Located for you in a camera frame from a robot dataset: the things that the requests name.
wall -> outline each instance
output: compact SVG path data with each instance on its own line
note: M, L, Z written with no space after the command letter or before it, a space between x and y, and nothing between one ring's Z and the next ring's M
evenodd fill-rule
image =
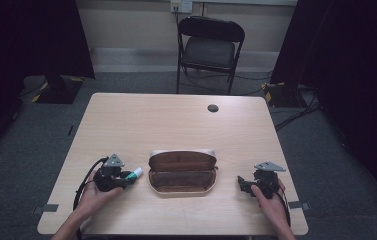
M176 21L169 1L78 0L77 4L90 48L177 49ZM192 15L204 13L240 24L246 32L244 51L279 52L294 8L193 3Z

person's right hand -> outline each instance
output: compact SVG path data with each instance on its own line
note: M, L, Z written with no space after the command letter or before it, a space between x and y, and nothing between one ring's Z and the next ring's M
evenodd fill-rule
M283 196L285 191L285 186L278 179L279 190L278 193ZM267 199L259 187L256 185L251 185L251 190L259 202L259 207L263 210L263 213L272 224L278 238L282 239L295 239L293 232L287 222L287 216L285 215L284 203L279 199L276 194L273 194L272 198Z

table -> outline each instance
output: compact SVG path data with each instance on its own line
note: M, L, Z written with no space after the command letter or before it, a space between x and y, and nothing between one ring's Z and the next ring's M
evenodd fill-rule
M208 111L215 104L219 110ZM153 150L213 149L218 171L203 197L163 198L149 185ZM241 192L240 175L253 180L254 165L271 161L289 202L298 201L267 105L262 98L165 94L96 93L92 96L65 159L38 231L54 234L72 212L75 191L89 168L116 153L124 170L141 167L144 175L105 205L83 226L85 234L268 235L270 224L255 198ZM301 208L291 209L294 234L308 226Z

